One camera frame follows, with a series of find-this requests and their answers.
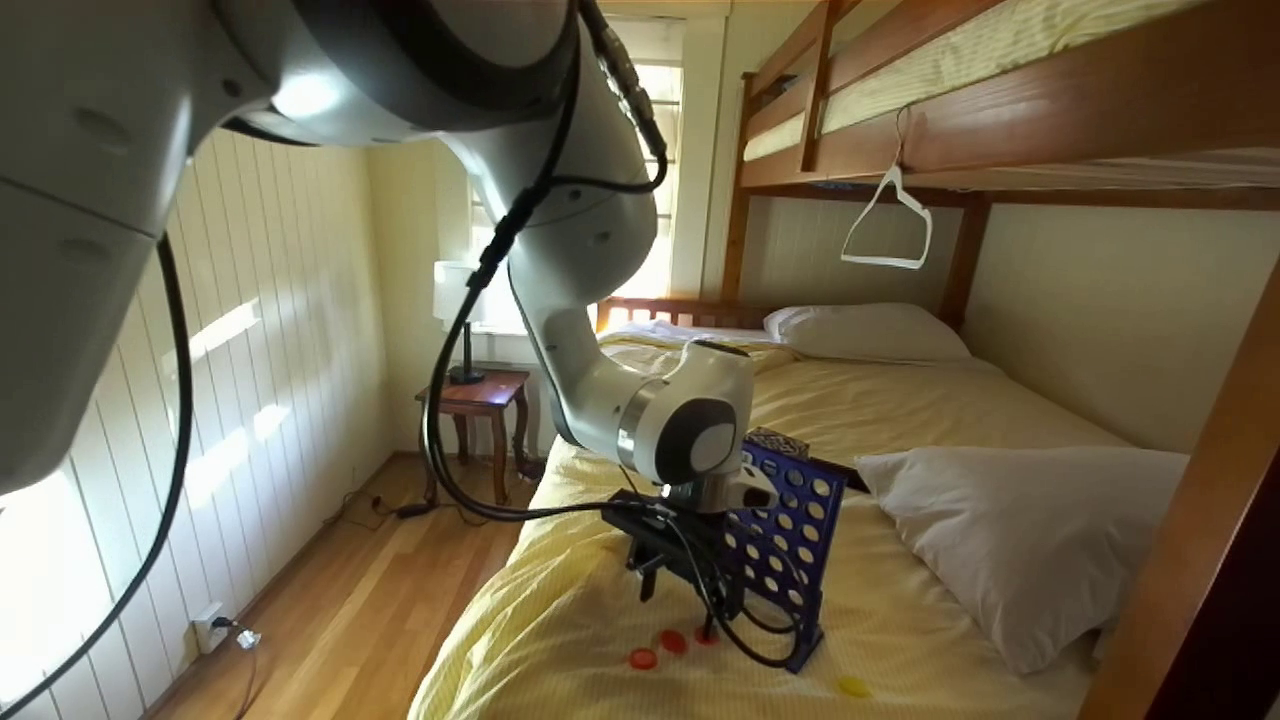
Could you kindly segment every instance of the metal hanger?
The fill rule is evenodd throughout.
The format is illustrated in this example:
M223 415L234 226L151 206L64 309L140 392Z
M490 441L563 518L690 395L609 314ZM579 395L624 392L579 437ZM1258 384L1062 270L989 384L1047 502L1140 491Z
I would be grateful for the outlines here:
M880 191L890 184L890 202L902 206L913 217L921 217L923 226L923 242L921 242L921 255L875 255L875 251L856 251L856 229L871 217L871 210L880 206ZM902 170L886 165L886 171L880 176L871 202L865 206L865 214L847 226L845 243L841 243L841 262L845 264L871 264L871 270L909 270L921 272L931 250L931 214L909 191L902 184Z

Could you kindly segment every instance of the wooden bed frame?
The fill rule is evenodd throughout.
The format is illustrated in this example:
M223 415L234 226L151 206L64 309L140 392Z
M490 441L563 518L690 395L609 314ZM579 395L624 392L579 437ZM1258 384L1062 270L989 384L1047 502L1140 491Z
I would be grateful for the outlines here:
M896 161L928 206L960 210L940 304L962 326L990 206L1280 210L1280 3L1207 0L819 136L825 97L996 0L902 0L856 44L819 0L744 79L741 154L800 118L803 141L741 161L715 301L603 301L595 320L758 326L744 304L754 196L865 202ZM1185 490L1121 615L1082 717L1264 717L1280 670L1280 270L1192 453Z

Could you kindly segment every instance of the top bunk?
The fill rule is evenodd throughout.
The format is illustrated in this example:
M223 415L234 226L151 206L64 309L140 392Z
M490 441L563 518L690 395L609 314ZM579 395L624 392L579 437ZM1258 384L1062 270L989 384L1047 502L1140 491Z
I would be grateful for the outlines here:
M819 0L747 76L741 191L1280 206L1274 0Z

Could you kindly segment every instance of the wood paneled wall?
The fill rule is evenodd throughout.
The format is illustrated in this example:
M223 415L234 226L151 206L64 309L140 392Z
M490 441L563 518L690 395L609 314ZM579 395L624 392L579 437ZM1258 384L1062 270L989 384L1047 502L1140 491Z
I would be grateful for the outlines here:
M189 615L242 614L388 457L363 156L215 136L167 229L197 350L189 491L122 621L25 717L144 717L189 666ZM147 552L173 434L167 309L147 270L64 463L93 529L97 597L116 597Z

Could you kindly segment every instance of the bottom bunk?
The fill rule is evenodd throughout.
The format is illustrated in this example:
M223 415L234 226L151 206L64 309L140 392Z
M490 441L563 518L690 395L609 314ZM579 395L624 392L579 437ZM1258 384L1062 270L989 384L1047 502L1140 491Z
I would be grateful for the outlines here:
M413 717L1080 712L1185 457L1054 409L913 309L785 309L734 334L645 326L603 343L658 376L690 338L753 357L753 430L871 484L841 505L814 656L780 672L703 642L690 585L658 574L641 603L629 535L595 512L559 518L523 524ZM630 484L555 441L532 509Z

